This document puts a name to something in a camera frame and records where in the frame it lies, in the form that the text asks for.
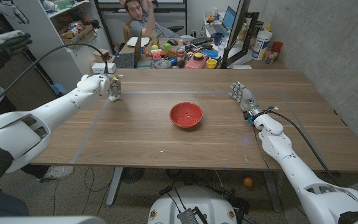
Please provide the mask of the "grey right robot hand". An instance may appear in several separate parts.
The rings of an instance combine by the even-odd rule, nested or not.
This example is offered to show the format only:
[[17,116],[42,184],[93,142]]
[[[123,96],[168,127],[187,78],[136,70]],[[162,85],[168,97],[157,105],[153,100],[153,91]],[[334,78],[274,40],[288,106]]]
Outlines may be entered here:
[[263,110],[256,102],[252,92],[240,82],[232,83],[229,96],[235,99],[244,112],[244,119],[252,123],[258,116],[263,114]]

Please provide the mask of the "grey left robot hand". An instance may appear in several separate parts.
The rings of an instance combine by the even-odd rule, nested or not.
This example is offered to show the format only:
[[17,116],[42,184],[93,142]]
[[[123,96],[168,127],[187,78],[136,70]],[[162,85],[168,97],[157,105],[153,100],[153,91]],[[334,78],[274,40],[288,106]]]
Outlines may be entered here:
[[111,101],[114,101],[121,97],[121,77],[122,75],[108,75],[110,81],[109,99]]

